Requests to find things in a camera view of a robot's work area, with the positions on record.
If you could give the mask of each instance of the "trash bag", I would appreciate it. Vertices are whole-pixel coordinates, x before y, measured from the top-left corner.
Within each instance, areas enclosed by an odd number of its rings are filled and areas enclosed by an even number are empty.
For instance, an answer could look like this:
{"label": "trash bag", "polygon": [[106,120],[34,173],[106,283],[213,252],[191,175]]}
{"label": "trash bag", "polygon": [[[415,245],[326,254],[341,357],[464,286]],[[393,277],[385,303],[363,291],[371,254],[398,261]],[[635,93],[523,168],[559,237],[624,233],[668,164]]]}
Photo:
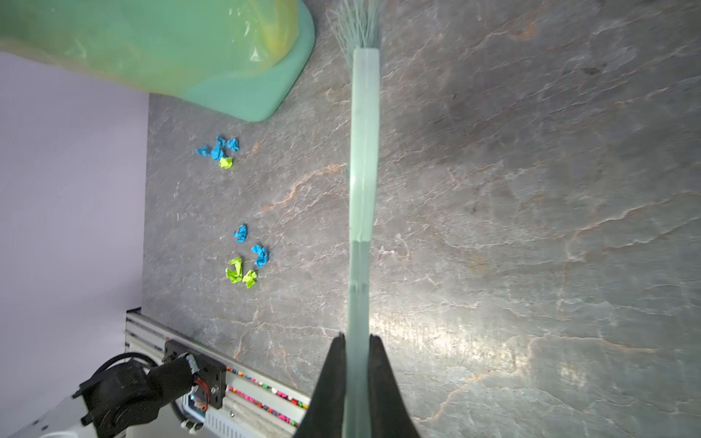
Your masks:
{"label": "trash bag", "polygon": [[297,0],[0,1],[0,50],[172,96],[258,75],[298,34]]}

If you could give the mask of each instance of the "brush handle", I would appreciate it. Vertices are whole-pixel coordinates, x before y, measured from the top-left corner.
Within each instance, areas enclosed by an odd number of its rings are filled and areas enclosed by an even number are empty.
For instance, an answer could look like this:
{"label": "brush handle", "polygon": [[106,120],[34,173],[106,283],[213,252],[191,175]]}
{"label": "brush handle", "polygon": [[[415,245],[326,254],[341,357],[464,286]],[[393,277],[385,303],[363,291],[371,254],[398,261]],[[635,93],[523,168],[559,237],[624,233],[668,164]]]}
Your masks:
{"label": "brush handle", "polygon": [[369,258],[375,213],[380,144],[380,51],[353,53],[353,99],[350,118],[350,273],[346,330],[345,438],[368,438]]}

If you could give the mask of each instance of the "gray marble table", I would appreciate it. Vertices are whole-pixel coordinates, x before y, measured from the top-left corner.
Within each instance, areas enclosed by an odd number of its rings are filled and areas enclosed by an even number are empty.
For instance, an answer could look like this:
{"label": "gray marble table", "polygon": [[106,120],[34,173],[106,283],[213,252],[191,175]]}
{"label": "gray marble table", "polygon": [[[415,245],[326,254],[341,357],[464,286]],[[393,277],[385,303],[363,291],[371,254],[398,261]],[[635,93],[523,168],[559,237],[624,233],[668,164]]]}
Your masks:
{"label": "gray marble table", "polygon": [[[151,96],[143,312],[311,393],[346,319],[351,90],[308,4],[271,119]],[[371,325],[425,438],[700,436],[700,22],[691,0],[386,2]],[[193,152],[218,134],[230,170]],[[271,262],[232,285],[255,243]]]}

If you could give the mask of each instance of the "green brush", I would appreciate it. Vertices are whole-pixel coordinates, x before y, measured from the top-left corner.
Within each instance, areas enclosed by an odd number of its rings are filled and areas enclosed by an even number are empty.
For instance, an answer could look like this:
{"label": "green brush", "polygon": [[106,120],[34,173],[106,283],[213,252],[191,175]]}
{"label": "green brush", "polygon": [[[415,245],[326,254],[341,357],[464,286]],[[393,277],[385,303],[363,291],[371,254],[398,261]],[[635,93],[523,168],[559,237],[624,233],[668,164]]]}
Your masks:
{"label": "green brush", "polygon": [[350,273],[343,436],[370,436],[367,395],[369,258],[380,144],[379,0],[341,0],[334,33],[353,70],[350,118]]}

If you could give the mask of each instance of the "white wall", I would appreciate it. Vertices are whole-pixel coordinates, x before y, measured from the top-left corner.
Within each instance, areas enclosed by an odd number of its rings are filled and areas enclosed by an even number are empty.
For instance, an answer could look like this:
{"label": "white wall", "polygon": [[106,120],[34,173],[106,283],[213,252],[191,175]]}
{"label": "white wall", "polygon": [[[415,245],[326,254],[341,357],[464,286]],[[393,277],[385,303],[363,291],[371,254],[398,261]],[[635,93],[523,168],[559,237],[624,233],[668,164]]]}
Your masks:
{"label": "white wall", "polygon": [[148,95],[0,53],[0,437],[124,351]]}

